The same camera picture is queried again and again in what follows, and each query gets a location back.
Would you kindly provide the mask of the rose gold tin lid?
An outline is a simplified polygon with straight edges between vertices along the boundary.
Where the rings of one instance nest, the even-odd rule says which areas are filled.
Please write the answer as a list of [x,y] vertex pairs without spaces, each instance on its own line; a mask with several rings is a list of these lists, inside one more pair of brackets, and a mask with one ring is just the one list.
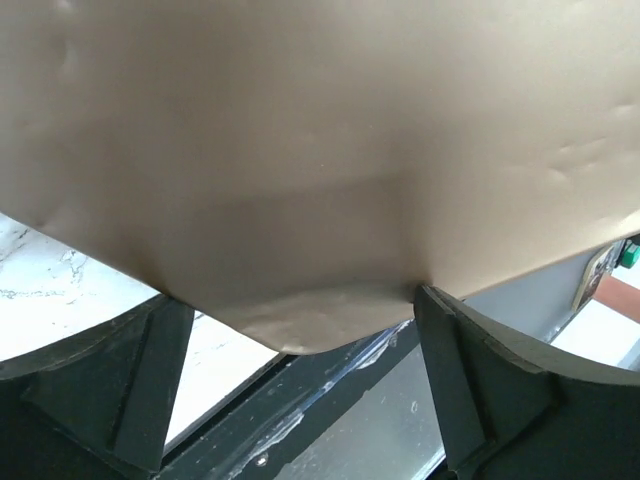
[[274,350],[639,229],[635,1],[5,1],[1,210]]

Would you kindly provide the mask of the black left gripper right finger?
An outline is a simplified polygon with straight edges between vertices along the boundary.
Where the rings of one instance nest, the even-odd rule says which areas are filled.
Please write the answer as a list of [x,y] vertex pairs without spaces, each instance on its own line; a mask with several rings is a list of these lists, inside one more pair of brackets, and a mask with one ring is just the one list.
[[437,288],[416,288],[414,315],[457,478],[638,478],[638,373],[539,341]]

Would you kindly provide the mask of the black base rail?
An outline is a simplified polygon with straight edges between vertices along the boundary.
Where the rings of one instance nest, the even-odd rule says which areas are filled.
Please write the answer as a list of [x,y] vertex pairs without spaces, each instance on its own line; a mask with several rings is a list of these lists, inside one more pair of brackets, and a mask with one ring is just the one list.
[[283,357],[182,440],[158,478],[274,478],[417,344],[408,320],[326,353]]

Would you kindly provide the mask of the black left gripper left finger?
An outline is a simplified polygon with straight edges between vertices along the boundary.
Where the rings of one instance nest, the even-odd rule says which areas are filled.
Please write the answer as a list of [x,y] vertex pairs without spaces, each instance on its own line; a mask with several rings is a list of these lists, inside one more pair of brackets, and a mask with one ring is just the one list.
[[150,479],[194,311],[164,295],[1,363],[4,479]]

